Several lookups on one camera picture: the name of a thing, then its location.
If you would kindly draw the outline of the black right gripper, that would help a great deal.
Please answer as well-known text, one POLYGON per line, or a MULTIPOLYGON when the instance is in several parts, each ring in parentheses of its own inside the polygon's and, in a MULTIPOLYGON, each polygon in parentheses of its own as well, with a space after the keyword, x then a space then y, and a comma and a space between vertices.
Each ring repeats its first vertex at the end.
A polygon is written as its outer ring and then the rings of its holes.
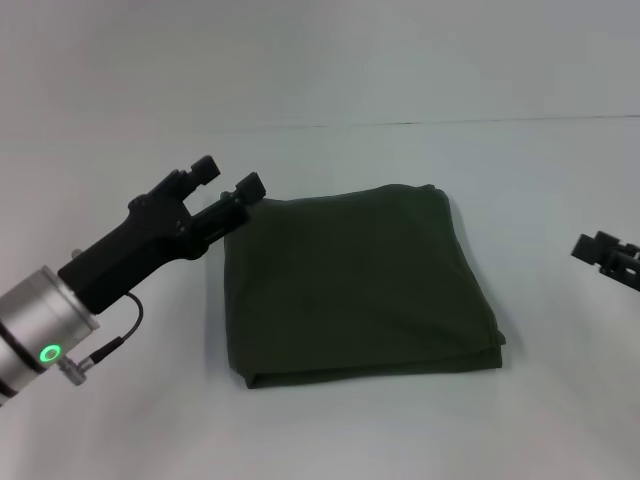
POLYGON ((601 273, 635 291, 639 290, 639 247, 622 243, 618 238, 598 231, 594 237, 582 234, 572 256, 589 264, 599 265, 601 273))

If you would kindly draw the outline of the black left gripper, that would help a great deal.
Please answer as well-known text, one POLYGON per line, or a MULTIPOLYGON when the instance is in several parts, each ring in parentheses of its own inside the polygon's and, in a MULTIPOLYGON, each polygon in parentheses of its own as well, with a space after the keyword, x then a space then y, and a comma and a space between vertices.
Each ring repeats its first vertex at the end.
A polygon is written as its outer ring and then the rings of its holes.
POLYGON ((266 189, 256 172, 196 215, 183 204, 220 175, 206 155, 190 170, 174 170, 149 194, 130 202, 125 221, 58 271, 94 315, 104 312, 168 262, 201 257, 208 247, 249 221, 249 208, 266 189))

